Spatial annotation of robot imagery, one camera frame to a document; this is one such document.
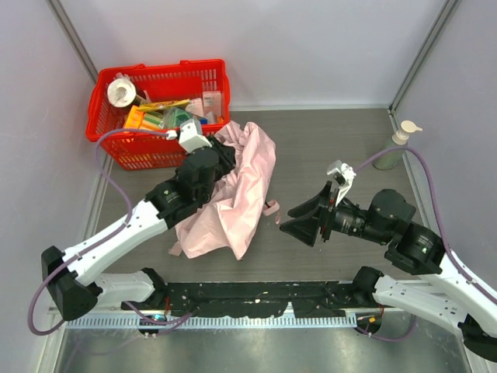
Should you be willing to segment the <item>pink folding umbrella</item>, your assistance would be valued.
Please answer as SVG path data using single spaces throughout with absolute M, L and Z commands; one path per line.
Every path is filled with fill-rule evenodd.
M 232 121 L 215 138 L 235 149 L 235 168 L 216 183 L 209 203 L 175 227 L 173 256 L 193 259 L 227 247 L 241 260 L 263 215 L 274 214 L 280 222 L 277 201 L 266 199 L 276 165 L 275 142 L 253 122 L 242 127 Z

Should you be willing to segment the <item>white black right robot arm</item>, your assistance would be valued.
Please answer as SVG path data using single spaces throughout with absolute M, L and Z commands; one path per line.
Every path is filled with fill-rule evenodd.
M 453 265 L 434 231 L 415 223 L 413 205 L 395 190 L 383 189 L 363 210 L 326 183 L 318 195 L 289 210 L 280 226 L 298 241 L 313 246 L 332 232 L 386 246 L 385 258 L 394 267 L 437 286 L 436 296 L 402 285 L 372 267 L 363 266 L 352 282 L 352 296 L 360 305 L 391 306 L 443 327 L 461 338 L 464 346 L 488 361 L 496 360 L 496 307 L 471 290 L 462 264 Z

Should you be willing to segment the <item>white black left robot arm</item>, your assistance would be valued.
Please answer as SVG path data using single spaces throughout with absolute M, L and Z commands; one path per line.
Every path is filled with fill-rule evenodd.
M 235 149 L 209 136 L 204 146 L 189 152 L 171 179 L 148 192 L 120 220 L 64 251 L 55 246 L 44 250 L 43 281 L 62 319 L 79 319 L 97 305 L 130 302 L 140 309 L 164 305 L 166 285 L 153 269 L 133 274 L 108 274 L 106 269 L 141 243 L 195 214 L 235 164 Z

